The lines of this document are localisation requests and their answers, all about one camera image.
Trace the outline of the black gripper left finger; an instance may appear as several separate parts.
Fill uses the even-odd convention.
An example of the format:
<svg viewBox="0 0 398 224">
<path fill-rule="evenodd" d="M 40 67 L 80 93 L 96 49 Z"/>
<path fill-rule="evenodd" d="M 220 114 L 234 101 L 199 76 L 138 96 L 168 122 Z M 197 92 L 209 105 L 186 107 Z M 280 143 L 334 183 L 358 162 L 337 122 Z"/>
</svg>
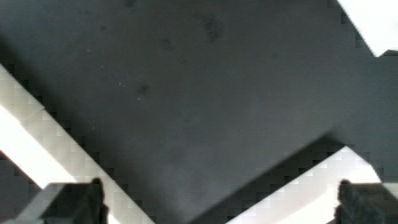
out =
<svg viewBox="0 0 398 224">
<path fill-rule="evenodd" d="M 51 200 L 40 219 L 44 224 L 108 224 L 103 183 L 56 184 L 60 193 Z"/>
</svg>

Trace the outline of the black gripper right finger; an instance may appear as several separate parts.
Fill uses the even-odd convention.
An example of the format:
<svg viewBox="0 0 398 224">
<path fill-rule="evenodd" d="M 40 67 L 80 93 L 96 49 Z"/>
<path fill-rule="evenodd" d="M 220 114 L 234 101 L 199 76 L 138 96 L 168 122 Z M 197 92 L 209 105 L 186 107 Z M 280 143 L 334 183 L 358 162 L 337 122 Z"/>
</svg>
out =
<svg viewBox="0 0 398 224">
<path fill-rule="evenodd" d="M 335 224 L 398 224 L 398 183 L 351 183 L 337 188 Z"/>
</svg>

